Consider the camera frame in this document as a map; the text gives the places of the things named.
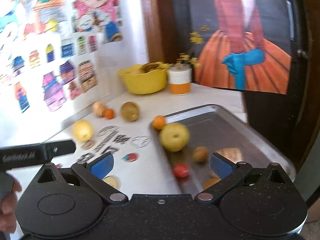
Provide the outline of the person's left hand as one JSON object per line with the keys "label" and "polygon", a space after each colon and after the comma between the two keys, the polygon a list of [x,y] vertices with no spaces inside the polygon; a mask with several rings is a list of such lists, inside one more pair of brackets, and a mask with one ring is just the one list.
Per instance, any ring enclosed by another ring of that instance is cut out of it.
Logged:
{"label": "person's left hand", "polygon": [[17,193],[22,191],[22,187],[17,180],[14,180],[11,194],[5,197],[1,203],[1,232],[14,233],[16,231]]}

